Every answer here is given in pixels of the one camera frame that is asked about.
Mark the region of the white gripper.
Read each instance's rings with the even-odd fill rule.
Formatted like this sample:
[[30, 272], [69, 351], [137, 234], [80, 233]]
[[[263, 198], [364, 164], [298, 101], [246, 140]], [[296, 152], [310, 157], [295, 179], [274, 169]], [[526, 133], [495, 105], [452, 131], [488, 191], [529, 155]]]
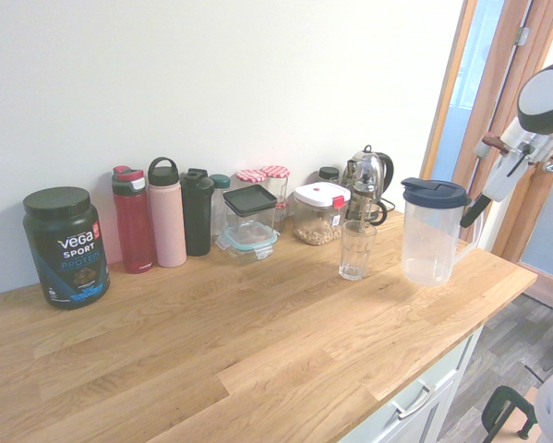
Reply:
[[482, 194], [464, 213], [460, 225], [463, 228], [470, 227], [485, 211], [489, 200], [502, 201], [508, 196], [525, 174], [528, 165], [528, 155], [522, 152], [511, 151], [506, 156], [501, 156], [492, 166]]

